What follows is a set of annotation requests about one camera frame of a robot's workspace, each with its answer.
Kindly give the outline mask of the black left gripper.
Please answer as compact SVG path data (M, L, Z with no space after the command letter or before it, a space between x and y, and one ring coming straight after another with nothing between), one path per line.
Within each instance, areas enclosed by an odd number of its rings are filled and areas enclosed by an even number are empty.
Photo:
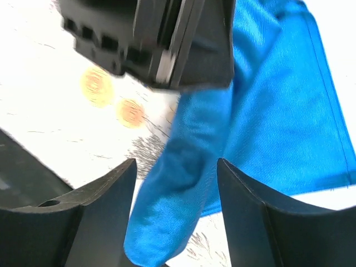
M60 1L81 56L164 89L227 88L235 1Z

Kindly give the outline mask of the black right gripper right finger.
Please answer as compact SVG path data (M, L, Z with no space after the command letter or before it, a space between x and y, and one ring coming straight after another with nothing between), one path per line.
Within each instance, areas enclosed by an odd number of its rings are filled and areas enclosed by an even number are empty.
M286 196L224 159L217 163L232 266L354 266L355 208Z

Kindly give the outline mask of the blue cloth napkin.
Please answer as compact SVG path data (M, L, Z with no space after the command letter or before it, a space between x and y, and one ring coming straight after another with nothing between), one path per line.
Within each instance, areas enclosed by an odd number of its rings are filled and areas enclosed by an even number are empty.
M306 5L237 1L233 53L227 90L180 97L128 223L124 250L135 265L161 266L199 218L221 210L220 158L287 195L355 183L355 152Z

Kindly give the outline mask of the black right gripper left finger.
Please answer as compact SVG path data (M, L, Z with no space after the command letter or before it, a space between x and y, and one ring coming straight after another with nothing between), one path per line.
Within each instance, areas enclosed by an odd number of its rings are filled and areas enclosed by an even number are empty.
M136 182L128 159L38 207L1 210L2 266L130 266L123 251Z

